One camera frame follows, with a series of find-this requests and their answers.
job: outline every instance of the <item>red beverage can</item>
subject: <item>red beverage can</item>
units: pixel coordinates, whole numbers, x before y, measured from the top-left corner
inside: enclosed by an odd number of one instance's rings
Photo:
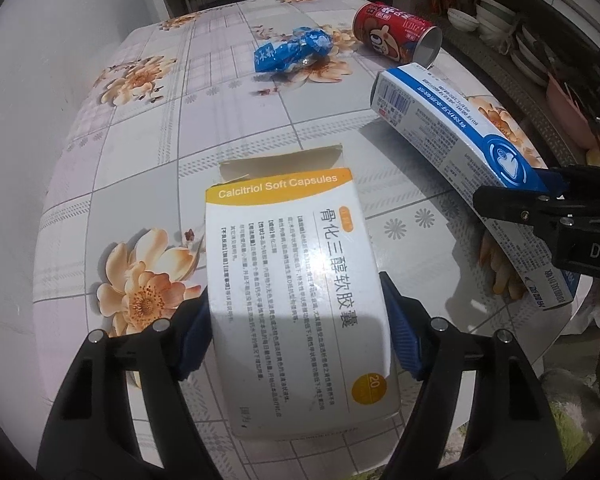
[[[403,64],[429,68],[442,46],[433,23],[384,4],[366,4],[353,18],[353,34],[376,52]]]

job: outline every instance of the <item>orange circle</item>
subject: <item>orange circle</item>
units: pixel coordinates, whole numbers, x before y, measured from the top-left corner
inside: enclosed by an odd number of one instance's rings
[[[352,232],[353,220],[351,219],[351,211],[349,210],[349,208],[344,205],[340,209],[338,209],[338,212],[340,213],[340,221],[342,222],[342,228],[347,233]]]
[[[386,380],[381,374],[364,374],[356,379],[351,397],[360,404],[375,404],[386,393]]]

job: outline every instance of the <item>pink container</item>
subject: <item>pink container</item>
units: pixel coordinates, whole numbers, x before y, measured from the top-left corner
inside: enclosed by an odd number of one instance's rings
[[[598,145],[584,115],[580,113],[550,74],[549,86],[546,88],[546,100],[564,132],[578,146],[583,150],[590,150]]]

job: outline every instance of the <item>barcode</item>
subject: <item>barcode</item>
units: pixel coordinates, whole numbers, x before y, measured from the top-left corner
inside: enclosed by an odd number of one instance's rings
[[[406,113],[411,100],[395,86],[389,82],[384,81],[384,88],[382,88],[382,98],[387,101],[391,106],[398,110],[401,114]]]

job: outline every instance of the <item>floral tablecloth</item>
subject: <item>floral tablecloth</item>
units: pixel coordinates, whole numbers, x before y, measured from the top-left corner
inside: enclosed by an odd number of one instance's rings
[[[88,331],[137,332],[205,286],[204,193],[221,181],[220,162],[333,144],[344,147],[378,267],[403,294],[460,330],[510,329],[532,360],[557,337],[571,310],[540,312],[528,294],[514,301],[524,290],[512,280],[506,291],[512,270],[479,253],[479,220],[369,109],[374,77],[392,62],[353,37],[364,3],[250,0],[126,38],[75,119],[40,221],[34,320],[49,405]],[[289,78],[254,73],[254,49],[301,26],[333,34],[330,56]],[[506,110],[455,59],[442,51],[432,70],[533,165],[542,164]],[[494,280],[504,296],[493,293]],[[232,436],[213,347],[182,391],[224,478],[336,480],[386,463],[418,391],[409,374],[399,378],[402,409],[389,420],[280,442]],[[159,463],[137,382],[129,377],[138,441],[145,459]],[[457,423],[468,417],[471,398],[468,374]]]

